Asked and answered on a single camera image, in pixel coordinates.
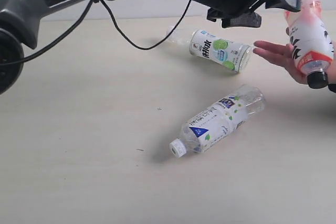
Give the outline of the open human hand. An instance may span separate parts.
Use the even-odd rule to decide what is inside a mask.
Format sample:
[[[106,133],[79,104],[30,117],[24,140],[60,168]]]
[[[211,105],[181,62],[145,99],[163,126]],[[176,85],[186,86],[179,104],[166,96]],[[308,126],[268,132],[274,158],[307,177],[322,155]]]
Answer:
[[[297,83],[307,84],[307,77],[296,68],[292,59],[293,45],[280,45],[257,40],[254,42],[254,46],[254,54],[262,57],[270,64],[284,68]]]

